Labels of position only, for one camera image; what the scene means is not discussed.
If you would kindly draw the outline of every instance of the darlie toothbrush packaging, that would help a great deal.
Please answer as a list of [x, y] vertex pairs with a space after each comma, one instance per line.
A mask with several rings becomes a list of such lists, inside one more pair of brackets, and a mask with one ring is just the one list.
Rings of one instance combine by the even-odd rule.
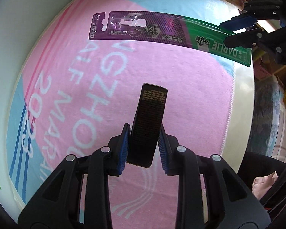
[[148, 11], [114, 11], [109, 13], [106, 29], [105, 12], [92, 18], [90, 40], [140, 40], [178, 45], [209, 52], [245, 66], [250, 66], [251, 49], [228, 48], [223, 41], [233, 35], [219, 26], [180, 15]]

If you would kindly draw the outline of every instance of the silver screw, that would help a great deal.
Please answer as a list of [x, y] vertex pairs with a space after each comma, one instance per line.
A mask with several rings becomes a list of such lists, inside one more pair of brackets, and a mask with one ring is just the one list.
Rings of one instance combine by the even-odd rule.
[[184, 146], [178, 146], [177, 147], [177, 151], [179, 152], [185, 152], [186, 151], [186, 148]]
[[219, 162], [221, 160], [221, 157], [219, 155], [213, 155], [212, 158], [216, 162]]
[[101, 148], [101, 152], [104, 152], [104, 153], [106, 153], [106, 152], [110, 152], [110, 147], [108, 147], [108, 146], [104, 146], [104, 147], [102, 147]]
[[67, 160], [68, 162], [72, 162], [74, 159], [75, 159], [75, 156], [72, 155], [72, 154], [70, 154], [70, 155], [68, 155], [68, 156], [66, 157], [66, 160]]

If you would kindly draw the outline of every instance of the pink and blue cloth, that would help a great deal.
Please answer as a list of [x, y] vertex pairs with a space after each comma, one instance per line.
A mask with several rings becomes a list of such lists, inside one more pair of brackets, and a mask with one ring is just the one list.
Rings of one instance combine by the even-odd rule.
[[[235, 16], [221, 0], [75, 0], [29, 56], [12, 98], [9, 175], [26, 204], [67, 154], [89, 155], [132, 123], [143, 83], [168, 89], [163, 124], [196, 154], [221, 154], [233, 104], [234, 63], [194, 49], [89, 41], [97, 12], [148, 10], [216, 25]], [[114, 228], [173, 228], [178, 178], [157, 151], [149, 169], [126, 164], [109, 180]]]

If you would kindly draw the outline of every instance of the gray patterned fabric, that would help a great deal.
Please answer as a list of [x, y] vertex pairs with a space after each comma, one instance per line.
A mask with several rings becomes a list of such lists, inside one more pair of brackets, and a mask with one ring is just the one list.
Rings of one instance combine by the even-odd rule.
[[271, 157], [278, 135], [280, 118], [278, 80], [271, 76], [255, 84], [254, 111], [247, 151]]

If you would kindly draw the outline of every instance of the striped fabric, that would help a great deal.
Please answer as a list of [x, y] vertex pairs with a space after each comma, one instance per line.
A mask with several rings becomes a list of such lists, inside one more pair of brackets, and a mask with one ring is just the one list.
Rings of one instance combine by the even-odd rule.
[[278, 125], [278, 135], [275, 147], [272, 152], [272, 158], [286, 163], [286, 104], [283, 102], [284, 90], [280, 87], [280, 119]]

